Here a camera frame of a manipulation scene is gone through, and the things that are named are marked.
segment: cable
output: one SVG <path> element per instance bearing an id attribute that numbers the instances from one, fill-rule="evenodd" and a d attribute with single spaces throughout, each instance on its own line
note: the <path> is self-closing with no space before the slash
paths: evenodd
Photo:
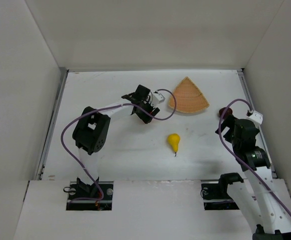
<path id="1" fill-rule="evenodd" d="M 101 111 L 105 111 L 105 110 L 111 110 L 111 109 L 117 109 L 117 108 L 122 108 L 123 106 L 134 106 L 136 108 L 138 108 L 139 110 L 141 110 L 142 112 L 144 112 L 146 115 L 148 115 L 149 117 L 155 119 L 155 120 L 159 120 L 159 121 L 165 121 L 165 120 L 168 120 L 169 118 L 171 118 L 175 112 L 176 112 L 176 109 L 177 109 L 177 100 L 176 100 L 176 97 L 174 96 L 174 94 L 167 90 L 167 89 L 158 89 L 157 90 L 158 92 L 160 91 L 164 91 L 164 92 L 168 92 L 169 94 L 171 94 L 171 96 L 173 97 L 174 99 L 174 109 L 172 111 L 172 113 L 165 117 L 165 118 L 158 118 L 158 117 L 155 117 L 155 116 L 152 116 L 151 114 L 149 114 L 147 111 L 145 111 L 143 108 L 141 108 L 140 106 L 136 105 L 136 104 L 133 104 L 133 103 L 124 103 L 124 104 L 119 104 L 119 105 L 115 105 L 115 106 L 109 106 L 109 107 L 103 107 L 103 108 L 100 108 L 100 109 L 95 109 L 93 111 L 90 111 L 90 112 L 87 112 L 79 117 L 77 117 L 76 119 L 72 120 L 68 125 L 65 126 L 65 128 L 62 130 L 62 133 L 61 133 L 61 136 L 60 136 L 60 139 L 61 139 L 61 144 L 63 146 L 63 148 L 67 151 L 68 154 L 70 154 L 71 157 L 74 158 L 74 160 L 77 161 L 77 163 L 82 167 L 83 171 L 86 173 L 86 175 L 92 180 L 92 182 L 95 184 L 95 186 L 98 188 L 98 190 L 100 191 L 101 193 L 101 197 L 100 198 L 89 198 L 89 197 L 78 197 L 78 198 L 75 198 L 75 199 L 72 199 L 70 202 L 68 202 L 68 204 L 72 203 L 73 201 L 75 200 L 91 200 L 91 201 L 100 201 L 104 198 L 104 192 L 102 191 L 100 185 L 98 184 L 98 182 L 90 175 L 90 173 L 88 172 L 88 170 L 86 169 L 86 166 L 80 161 L 79 158 L 77 158 L 70 150 L 69 148 L 66 146 L 65 144 L 65 140 L 64 140 L 64 136 L 65 136 L 65 133 L 67 131 L 67 129 L 72 125 L 74 124 L 75 122 L 79 121 L 80 119 L 83 119 L 87 116 L 91 116 L 92 114 L 95 114 L 95 113 L 98 113 L 98 112 L 101 112 Z"/>
<path id="2" fill-rule="evenodd" d="M 235 99 L 232 102 L 230 102 L 228 104 L 228 106 L 225 107 L 225 109 L 223 110 L 221 116 L 220 116 L 220 120 L 219 120 L 219 126 L 218 126 L 218 133 L 219 133 L 219 137 L 221 140 L 221 143 L 223 144 L 223 146 L 225 147 L 225 149 L 232 155 L 235 157 L 235 159 L 238 161 L 238 163 L 240 163 L 241 165 L 243 165 L 244 167 L 246 167 L 250 172 L 253 173 L 253 175 L 262 183 L 262 185 L 265 187 L 265 189 L 267 189 L 270 194 L 273 196 L 273 198 L 281 205 L 281 207 L 287 212 L 287 214 L 291 217 L 291 211 L 287 208 L 287 206 L 277 197 L 277 195 L 271 190 L 271 188 L 267 185 L 267 183 L 248 165 L 246 164 L 240 157 L 238 157 L 233 151 L 231 151 L 230 148 L 228 148 L 228 146 L 226 145 L 226 143 L 223 140 L 223 137 L 221 135 L 221 123 L 222 123 L 222 119 L 224 118 L 226 112 L 228 111 L 228 109 L 232 106 L 232 104 L 236 103 L 236 102 L 244 102 L 246 103 L 249 108 L 250 111 L 252 111 L 252 106 L 251 104 L 244 100 L 244 99 Z"/>

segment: toy fruit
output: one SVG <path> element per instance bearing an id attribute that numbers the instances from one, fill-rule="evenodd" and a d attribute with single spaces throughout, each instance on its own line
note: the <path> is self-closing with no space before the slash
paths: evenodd
<path id="1" fill-rule="evenodd" d="M 175 157 L 177 156 L 178 145 L 180 142 L 180 136 L 176 133 L 170 134 L 167 137 L 167 142 L 171 145 L 173 151 L 175 152 Z"/>

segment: wall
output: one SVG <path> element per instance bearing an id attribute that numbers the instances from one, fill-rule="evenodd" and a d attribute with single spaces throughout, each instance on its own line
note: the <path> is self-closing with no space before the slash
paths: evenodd
<path id="1" fill-rule="evenodd" d="M 285 0 L 244 71 L 278 176 L 291 191 L 291 0 Z"/>
<path id="2" fill-rule="evenodd" d="M 243 68 L 283 0 L 26 0 L 59 66 Z"/>
<path id="3" fill-rule="evenodd" d="M 24 0 L 0 0 L 0 240 L 13 239 L 59 78 Z"/>

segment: bolt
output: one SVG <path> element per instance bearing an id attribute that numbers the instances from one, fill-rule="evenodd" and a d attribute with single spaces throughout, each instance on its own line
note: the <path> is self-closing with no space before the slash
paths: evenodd
<path id="1" fill-rule="evenodd" d="M 112 194 L 114 194 L 114 190 L 112 188 L 108 188 L 106 190 L 106 194 L 109 195 L 109 196 L 111 196 Z"/>

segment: white table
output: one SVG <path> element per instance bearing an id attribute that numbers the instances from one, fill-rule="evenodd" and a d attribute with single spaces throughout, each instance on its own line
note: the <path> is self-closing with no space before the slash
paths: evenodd
<path id="1" fill-rule="evenodd" d="M 284 180 L 274 179 L 291 210 Z M 69 181 L 31 181 L 14 240 L 251 240 L 239 210 L 204 210 L 201 182 L 114 181 L 111 211 L 66 211 Z"/>
<path id="2" fill-rule="evenodd" d="M 219 109 L 234 99 L 246 99 L 237 71 L 152 70 L 69 73 L 42 178 L 73 181 L 82 171 L 63 149 L 60 135 L 85 107 L 101 108 L 116 102 L 122 95 L 134 92 L 139 84 L 153 91 L 161 88 L 173 91 L 186 76 L 203 92 L 210 107 L 194 115 L 176 113 L 164 122 L 153 120 L 143 124 L 133 115 L 111 123 L 99 153 L 100 180 L 216 180 L 224 173 L 242 175 L 240 166 L 215 134 Z M 172 111 L 168 107 L 169 94 L 163 94 L 167 100 L 159 105 L 157 116 L 161 118 Z M 248 108 L 237 103 L 232 109 L 236 117 L 245 118 Z M 72 139 L 74 127 L 65 134 L 65 144 L 78 154 Z M 181 136 L 177 157 L 167 144 L 167 135 L 171 133 Z M 257 144 L 264 147 L 260 136 Z"/>

